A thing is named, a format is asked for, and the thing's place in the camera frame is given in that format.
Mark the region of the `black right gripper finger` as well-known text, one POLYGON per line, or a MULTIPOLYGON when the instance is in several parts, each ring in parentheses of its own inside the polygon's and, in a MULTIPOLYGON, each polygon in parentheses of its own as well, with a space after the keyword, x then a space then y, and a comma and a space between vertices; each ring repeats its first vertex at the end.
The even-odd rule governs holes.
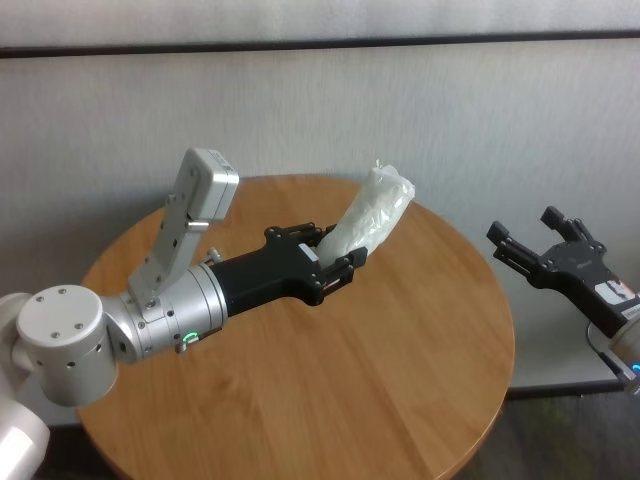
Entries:
POLYGON ((542 285, 546 270, 537 253, 514 240, 499 221, 491 224, 486 236, 495 246, 495 259, 521 274, 531 286, 542 285))
POLYGON ((559 233, 566 242, 585 242, 594 249, 602 248, 602 244, 592 236, 581 219, 566 217, 554 206, 548 206, 540 220, 549 229, 559 233))

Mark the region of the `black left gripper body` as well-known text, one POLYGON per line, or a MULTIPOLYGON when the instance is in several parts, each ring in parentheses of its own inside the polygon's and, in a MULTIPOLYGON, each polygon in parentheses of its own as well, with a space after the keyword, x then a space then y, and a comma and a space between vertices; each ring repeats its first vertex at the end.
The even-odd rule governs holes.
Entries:
POLYGON ((221 287, 227 315, 239 315, 280 298, 291 297, 310 306, 324 300, 319 263, 284 234, 266 239, 264 246, 209 269, 221 287))

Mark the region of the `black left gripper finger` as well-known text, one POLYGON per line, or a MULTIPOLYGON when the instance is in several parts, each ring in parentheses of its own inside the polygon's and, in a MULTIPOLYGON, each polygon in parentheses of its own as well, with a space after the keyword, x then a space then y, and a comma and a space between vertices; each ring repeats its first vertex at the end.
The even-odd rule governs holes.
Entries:
POLYGON ((316 282, 320 284, 319 302, 353 281, 355 271, 364 266, 368 250, 359 247, 337 258, 327 267, 321 267, 316 282))
POLYGON ((308 222, 290 227, 271 226, 264 231, 264 234, 267 240, 289 239, 296 244, 302 243, 310 247, 317 247, 335 227, 336 225, 330 225, 322 228, 313 222, 308 222))

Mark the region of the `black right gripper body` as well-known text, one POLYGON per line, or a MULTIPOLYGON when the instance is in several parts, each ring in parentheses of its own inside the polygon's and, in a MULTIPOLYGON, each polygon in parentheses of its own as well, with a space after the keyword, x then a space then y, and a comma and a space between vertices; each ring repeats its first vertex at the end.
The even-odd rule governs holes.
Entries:
POLYGON ((603 262, 604 249, 585 242, 563 242, 539 258, 528 282, 566 297, 607 338, 629 321, 639 296, 603 262))

